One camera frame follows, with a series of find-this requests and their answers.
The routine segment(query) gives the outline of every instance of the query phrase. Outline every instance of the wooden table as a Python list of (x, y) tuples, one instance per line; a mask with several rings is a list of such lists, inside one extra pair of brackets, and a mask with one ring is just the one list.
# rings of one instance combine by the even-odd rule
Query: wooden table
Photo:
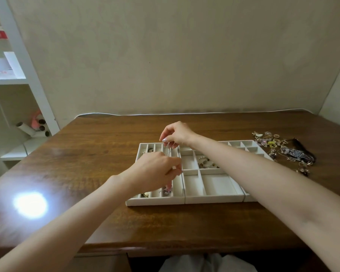
[[(157, 142), (172, 122), (187, 122), (215, 140), (253, 139), (270, 131), (298, 138), (317, 157), (310, 178), (340, 195), (340, 126), (308, 112), (77, 118), (0, 178), (0, 255), (127, 169), (141, 142)], [(294, 163), (281, 160), (287, 166)], [(48, 210), (27, 219), (14, 208), (19, 193), (41, 193)], [(126, 207), (95, 231), (81, 252), (129, 256), (304, 247), (259, 203)]]

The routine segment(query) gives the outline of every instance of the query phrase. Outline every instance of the white fabric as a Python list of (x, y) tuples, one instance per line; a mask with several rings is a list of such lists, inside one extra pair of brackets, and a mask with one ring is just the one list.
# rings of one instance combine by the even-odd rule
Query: white fabric
[(182, 255), (167, 259), (159, 272), (257, 272), (256, 268), (233, 255)]

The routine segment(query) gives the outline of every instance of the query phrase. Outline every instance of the jewelry organizer tray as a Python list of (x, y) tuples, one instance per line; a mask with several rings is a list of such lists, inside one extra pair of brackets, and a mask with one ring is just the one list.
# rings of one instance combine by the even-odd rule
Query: jewelry organizer tray
[[(272, 160), (253, 140), (220, 142)], [(136, 161), (149, 150), (166, 153), (163, 143), (140, 143)], [(148, 197), (139, 194), (127, 200), (127, 206), (256, 201), (224, 170), (217, 168), (211, 160), (207, 160), (208, 164), (212, 164), (211, 168), (200, 168), (198, 160), (206, 158), (201, 152), (179, 146), (171, 149), (169, 156), (181, 157), (183, 169), (183, 173), (172, 181), (172, 191), (166, 195), (163, 187), (149, 192)]]

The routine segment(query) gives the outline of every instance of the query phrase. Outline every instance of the forearm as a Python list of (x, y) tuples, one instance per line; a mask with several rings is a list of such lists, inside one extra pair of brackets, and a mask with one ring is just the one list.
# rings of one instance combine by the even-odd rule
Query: forearm
[(0, 272), (52, 272), (62, 269), (95, 229), (131, 196), (126, 183), (120, 177), (112, 176), (96, 191), (0, 259)]
[(276, 162), (206, 137), (194, 137), (191, 147), (207, 155), (281, 219), (329, 268), (340, 270), (338, 195)]

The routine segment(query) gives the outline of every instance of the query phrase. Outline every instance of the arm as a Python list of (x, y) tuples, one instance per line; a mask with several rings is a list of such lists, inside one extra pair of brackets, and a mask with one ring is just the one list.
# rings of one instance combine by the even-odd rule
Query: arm
[(121, 203), (181, 174), (181, 159), (147, 153), (0, 259), (0, 272), (62, 270)]
[(197, 135), (177, 122), (160, 140), (199, 150), (296, 233), (333, 271), (340, 271), (340, 197), (276, 162)]

